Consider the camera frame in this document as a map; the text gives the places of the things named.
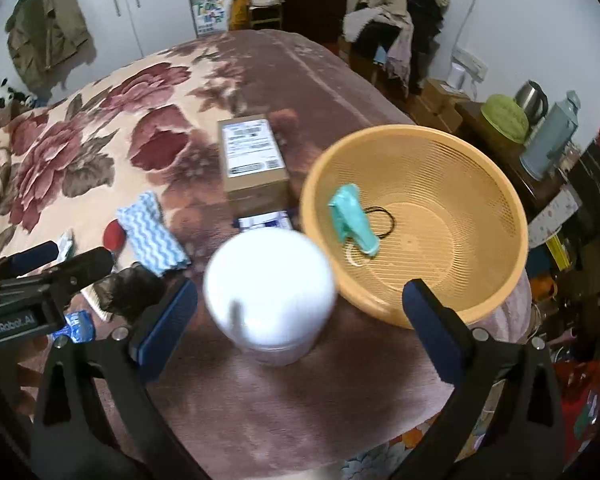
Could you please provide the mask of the person's left hand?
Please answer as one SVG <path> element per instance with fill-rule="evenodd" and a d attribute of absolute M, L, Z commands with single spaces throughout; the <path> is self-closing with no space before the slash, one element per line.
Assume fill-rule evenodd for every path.
<path fill-rule="evenodd" d="M 28 391 L 28 388 L 37 389 L 40 385 L 42 374 L 37 370 L 23 365 L 24 362 L 36 358 L 42 354 L 48 345 L 46 335 L 36 336 L 33 339 L 26 340 L 15 353 L 16 359 L 16 378 L 19 386 L 15 396 L 14 410 L 23 415 L 33 415 L 35 411 L 35 398 Z"/>

